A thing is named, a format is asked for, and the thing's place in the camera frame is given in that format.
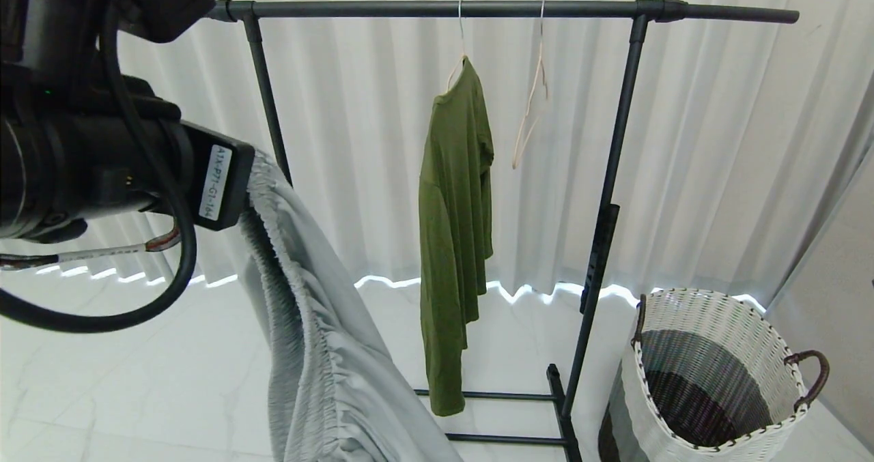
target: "basket rim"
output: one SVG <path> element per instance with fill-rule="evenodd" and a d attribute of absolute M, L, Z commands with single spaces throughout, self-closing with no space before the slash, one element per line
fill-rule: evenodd
<path fill-rule="evenodd" d="M 740 300 L 737 300 L 737 298 L 731 297 L 731 296 L 724 294 L 720 291 L 703 290 L 703 289 L 699 289 L 699 288 L 668 288 L 667 290 L 659 290 L 659 291 L 654 291 L 652 293 L 648 293 L 645 296 L 646 296 L 647 300 L 649 300 L 649 298 L 658 297 L 658 295 L 664 295 L 664 294 L 669 293 L 671 291 L 700 292 L 702 294 L 708 295 L 710 298 L 717 298 L 717 300 L 726 300 L 729 303 L 731 303 L 730 306 L 732 306 L 732 307 L 743 307 L 743 309 L 745 309 L 745 310 L 746 309 L 752 310 L 753 312 L 755 312 L 756 316 L 761 318 L 762 322 L 764 322 L 765 324 L 768 325 L 768 329 L 769 329 L 768 334 L 771 335 L 771 337 L 775 343 L 777 343 L 781 347 L 783 347 L 783 351 L 786 353 L 786 356 L 790 356 L 791 354 L 793 354 L 792 350 L 790 350 L 790 348 L 789 348 L 789 345 L 786 344 L 785 340 L 783 340 L 783 337 L 777 333 L 776 329 L 774 329 L 774 326 L 771 326 L 771 323 L 768 322 L 767 319 L 765 319 L 765 317 L 763 317 L 761 315 L 761 313 L 759 313 L 758 310 L 749 306 L 749 304 L 743 303 Z M 656 403 L 653 400 L 652 393 L 649 391 L 649 382 L 647 382 L 646 372 L 643 371 L 643 348 L 640 346 L 640 341 L 638 341 L 636 337 L 632 338 L 631 347 L 634 348 L 634 370 L 636 370 L 636 374 L 639 377 L 640 382 L 638 385 L 643 389 L 643 394 L 644 394 L 644 398 L 646 400 L 647 409 L 649 409 L 650 414 L 653 416 L 653 418 L 655 418 L 656 424 L 658 424 L 659 427 L 662 429 L 662 431 L 664 431 L 664 434 L 673 438 L 675 441 L 680 443 L 681 446 L 683 446 L 684 448 L 687 448 L 689 450 L 695 450 L 695 452 L 708 452 L 708 453 L 733 452 L 733 450 L 736 450 L 737 447 L 745 446 L 746 444 L 750 443 L 751 440 L 753 440 L 753 438 L 758 439 L 760 437 L 764 437 L 765 434 L 767 434 L 767 432 L 779 431 L 779 430 L 789 428 L 790 426 L 794 425 L 796 422 L 800 421 L 800 419 L 804 418 L 805 415 L 808 414 L 808 411 L 810 409 L 810 406 L 808 404 L 802 404 L 801 406 L 799 406 L 799 409 L 797 409 L 796 412 L 793 413 L 792 416 L 790 416 L 789 418 L 784 419 L 783 421 L 780 421 L 780 422 L 775 422 L 774 424 L 769 424 L 769 425 L 765 426 L 764 428 L 760 428 L 759 430 L 753 431 L 752 433 L 747 433 L 745 435 L 741 435 L 740 437 L 733 438 L 732 440 L 729 440 L 729 441 L 721 444 L 720 446 L 715 446 L 715 447 L 696 446 L 696 444 L 690 443 L 689 441 L 685 440 L 684 438 L 682 438 L 678 434 L 676 434 L 674 432 L 674 430 L 671 430 L 671 428 L 668 426 L 667 422 L 664 421 L 664 416 L 662 416 L 661 413 L 659 412 L 658 406 L 656 406 Z M 786 365 L 786 366 L 787 366 L 787 368 L 790 369 L 790 373 L 792 375 L 792 378 L 795 379 L 795 387 L 798 390 L 799 398 L 803 397 L 806 393 L 806 388 L 804 386 L 804 380 L 802 379 L 802 372 L 800 372 L 798 365 L 796 365 L 795 363 L 790 363 L 789 365 Z"/>

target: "clothes hanger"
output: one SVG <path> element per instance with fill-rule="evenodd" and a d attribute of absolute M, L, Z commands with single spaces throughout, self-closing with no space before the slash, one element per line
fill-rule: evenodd
<path fill-rule="evenodd" d="M 525 133 L 525 138 L 522 139 L 522 129 L 525 127 L 525 121 L 528 119 L 528 114 L 531 113 L 531 100 L 534 98 L 534 90 L 537 88 L 537 77 L 541 76 L 544 83 L 544 100 L 549 101 L 549 86 L 546 84 L 546 70 L 544 70 L 544 9 L 546 9 L 546 0 L 540 4 L 540 48 L 537 54 L 537 70 L 534 73 L 534 82 L 531 83 L 531 92 L 528 94 L 528 105 L 525 107 L 525 115 L 522 117 L 522 122 L 519 123 L 519 132 L 516 133 L 516 146 L 513 147 L 513 169 L 519 166 L 519 162 L 522 161 L 522 154 L 525 153 L 525 147 L 528 145 L 528 140 L 531 138 L 531 133 L 534 132 L 534 127 L 537 125 L 537 121 L 540 120 L 540 116 L 543 114 L 543 110 L 540 110 L 540 113 L 534 117 L 534 122 L 531 123 L 531 127 L 528 128 L 528 132 Z"/>
<path fill-rule="evenodd" d="M 452 88 L 452 77 L 455 76 L 455 71 L 458 70 L 459 66 L 464 64 L 464 58 L 468 57 L 468 54 L 464 52 L 464 23 L 462 22 L 462 1 L 458 1 L 458 27 L 462 30 L 462 57 L 458 58 L 458 63 L 455 64 L 455 68 L 452 68 L 452 72 L 449 73 L 449 78 L 446 79 L 446 91 L 449 92 L 450 88 Z"/>

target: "garment rack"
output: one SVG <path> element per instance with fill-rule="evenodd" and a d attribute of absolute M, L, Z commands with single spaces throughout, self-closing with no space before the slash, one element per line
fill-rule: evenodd
<path fill-rule="evenodd" d="M 498 399 L 506 401 L 549 402 L 555 408 L 559 424 L 559 437 L 510 437 L 499 435 L 478 435 L 471 433 L 447 433 L 453 441 L 497 444 L 531 444 L 532 446 L 561 446 L 568 462 L 582 462 L 580 446 L 574 424 L 571 421 L 571 408 L 580 383 L 580 372 L 595 309 L 598 306 L 598 291 L 608 262 L 612 235 L 616 229 L 619 205 L 612 203 L 612 191 L 619 168 L 625 125 L 634 93 L 634 81 L 647 25 L 650 21 L 670 23 L 684 18 L 712 18 L 712 20 L 743 20 L 755 23 L 795 23 L 799 12 L 772 8 L 722 7 L 721 5 L 693 5 L 680 0 L 637 0 L 637 1 L 229 1 L 216 2 L 209 18 L 236 23 L 242 20 L 246 27 L 246 38 L 252 49 L 252 59 L 272 146 L 282 173 L 291 183 L 291 171 L 285 144 L 282 141 L 279 115 L 270 86 L 268 65 L 262 44 L 260 18 L 631 18 L 631 34 L 628 42 L 628 58 L 625 61 L 625 74 L 616 110 L 614 130 L 604 176 L 602 197 L 598 207 L 598 219 L 592 240 L 592 250 L 586 282 L 580 296 L 580 312 L 583 315 L 580 336 L 571 365 L 571 375 L 567 390 L 562 387 L 559 369 L 555 364 L 546 369 L 550 394 L 516 394 L 506 392 L 468 392 L 468 399 Z M 427 396 L 427 390 L 415 390 L 419 396 Z"/>

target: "laundry basket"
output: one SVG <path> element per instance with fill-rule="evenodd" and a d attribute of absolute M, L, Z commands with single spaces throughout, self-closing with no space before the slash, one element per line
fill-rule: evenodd
<path fill-rule="evenodd" d="M 797 363 L 820 375 L 805 392 Z M 752 307 L 715 292 L 640 297 L 600 427 L 602 462 L 770 460 L 828 378 Z"/>

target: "brown handle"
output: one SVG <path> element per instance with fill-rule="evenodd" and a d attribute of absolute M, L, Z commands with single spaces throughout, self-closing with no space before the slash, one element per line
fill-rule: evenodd
<path fill-rule="evenodd" d="M 819 351 L 808 350 L 802 351 L 800 353 L 790 354 L 785 359 L 783 359 L 783 363 L 789 365 L 790 363 L 799 363 L 803 360 L 806 360 L 812 356 L 817 357 L 820 362 L 820 375 L 817 378 L 817 381 L 814 382 L 813 387 L 808 390 L 808 394 L 803 396 L 802 398 L 795 401 L 795 410 L 802 404 L 808 404 L 810 407 L 810 403 L 814 402 L 815 399 L 819 396 L 822 388 L 825 387 L 825 382 L 828 380 L 828 373 L 831 371 L 831 366 L 828 366 L 828 360 L 825 357 L 825 354 L 820 353 Z"/>
<path fill-rule="evenodd" d="M 637 304 L 637 309 L 640 311 L 637 314 L 637 328 L 634 328 L 634 337 L 631 338 L 631 347 L 634 347 L 636 342 L 643 339 L 643 321 L 647 316 L 647 296 L 640 294 L 640 302 Z"/>

